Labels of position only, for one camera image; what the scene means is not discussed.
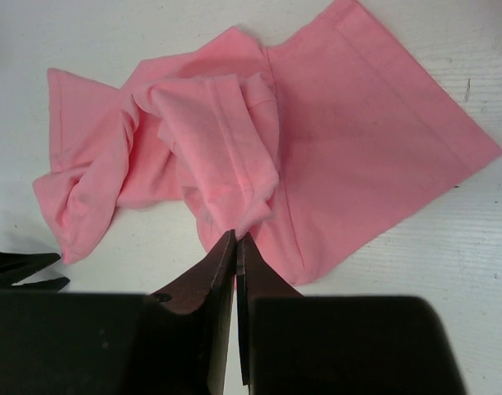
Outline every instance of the crumpled fabric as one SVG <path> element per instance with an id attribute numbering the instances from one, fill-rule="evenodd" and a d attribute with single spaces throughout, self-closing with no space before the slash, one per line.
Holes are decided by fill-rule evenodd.
<path id="1" fill-rule="evenodd" d="M 355 0 L 277 46 L 231 27 L 120 89 L 48 81 L 51 171 L 34 190 L 65 263 L 116 207 L 183 200 L 206 250 L 250 231 L 304 284 L 502 153 Z"/>

